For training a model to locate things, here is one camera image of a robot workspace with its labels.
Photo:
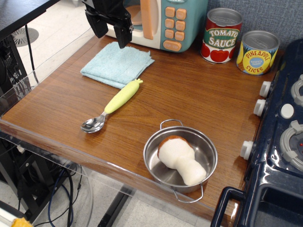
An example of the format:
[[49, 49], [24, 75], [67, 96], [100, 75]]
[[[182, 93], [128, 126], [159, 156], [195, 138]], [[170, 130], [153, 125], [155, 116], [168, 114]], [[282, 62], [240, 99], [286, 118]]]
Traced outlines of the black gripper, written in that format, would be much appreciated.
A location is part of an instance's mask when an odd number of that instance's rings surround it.
[[132, 41], [133, 24], [131, 15], [122, 0], [83, 0], [86, 17], [96, 37], [108, 32], [107, 23], [114, 25], [120, 49]]

